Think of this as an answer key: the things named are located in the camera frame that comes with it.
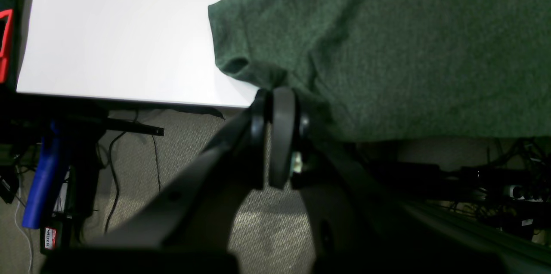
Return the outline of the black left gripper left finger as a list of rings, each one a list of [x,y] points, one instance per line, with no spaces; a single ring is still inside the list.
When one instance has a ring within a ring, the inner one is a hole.
[[[250,107],[227,121],[148,205],[91,242],[91,248],[155,250],[181,245],[224,250],[242,202],[252,190],[263,189],[272,104],[272,93],[260,89]]]

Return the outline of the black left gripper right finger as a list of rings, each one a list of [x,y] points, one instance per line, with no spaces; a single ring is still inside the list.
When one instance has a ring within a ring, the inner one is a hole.
[[[297,190],[313,274],[548,274],[550,249],[400,192],[331,139],[290,88],[270,94],[269,184]]]

